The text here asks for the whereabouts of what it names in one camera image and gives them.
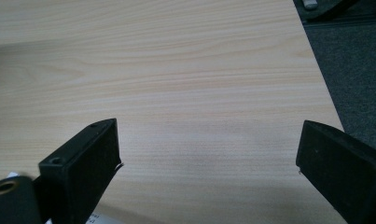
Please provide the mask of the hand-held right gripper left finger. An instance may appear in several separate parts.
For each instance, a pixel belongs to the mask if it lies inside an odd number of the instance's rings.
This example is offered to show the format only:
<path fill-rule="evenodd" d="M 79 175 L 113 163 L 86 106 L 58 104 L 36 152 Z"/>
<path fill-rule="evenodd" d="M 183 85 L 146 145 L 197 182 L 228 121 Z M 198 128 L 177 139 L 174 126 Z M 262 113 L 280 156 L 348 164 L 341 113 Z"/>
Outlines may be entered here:
<path fill-rule="evenodd" d="M 121 166 L 117 121 L 84 128 L 38 164 L 42 220 L 85 224 Z"/>

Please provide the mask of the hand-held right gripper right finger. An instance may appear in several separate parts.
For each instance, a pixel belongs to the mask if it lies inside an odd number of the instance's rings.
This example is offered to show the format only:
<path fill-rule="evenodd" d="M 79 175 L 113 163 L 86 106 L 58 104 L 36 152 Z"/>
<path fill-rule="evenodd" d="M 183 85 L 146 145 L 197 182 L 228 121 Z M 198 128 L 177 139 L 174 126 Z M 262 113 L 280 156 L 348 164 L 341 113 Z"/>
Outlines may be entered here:
<path fill-rule="evenodd" d="M 348 224 L 376 224 L 375 148 L 306 120 L 296 164 Z"/>

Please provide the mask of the black stand base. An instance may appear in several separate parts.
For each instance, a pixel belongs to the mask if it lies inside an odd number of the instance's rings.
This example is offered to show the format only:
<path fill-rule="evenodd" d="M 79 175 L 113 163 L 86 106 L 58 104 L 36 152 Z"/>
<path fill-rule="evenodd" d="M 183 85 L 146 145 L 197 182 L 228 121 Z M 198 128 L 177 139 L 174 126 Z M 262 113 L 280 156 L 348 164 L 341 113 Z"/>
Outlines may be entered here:
<path fill-rule="evenodd" d="M 314 10 L 304 8 L 301 0 L 293 0 L 303 23 L 330 22 L 356 18 L 376 19 L 376 0 L 316 0 Z"/>

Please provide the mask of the small grey object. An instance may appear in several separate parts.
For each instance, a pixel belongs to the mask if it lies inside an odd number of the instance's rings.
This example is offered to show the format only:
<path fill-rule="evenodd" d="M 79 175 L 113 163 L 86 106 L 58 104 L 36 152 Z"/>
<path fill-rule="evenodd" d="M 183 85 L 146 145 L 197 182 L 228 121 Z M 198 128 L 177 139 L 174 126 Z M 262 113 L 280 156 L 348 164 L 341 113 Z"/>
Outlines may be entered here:
<path fill-rule="evenodd" d="M 316 0 L 301 0 L 302 4 L 305 9 L 307 10 L 314 10 L 318 7 L 318 3 Z"/>

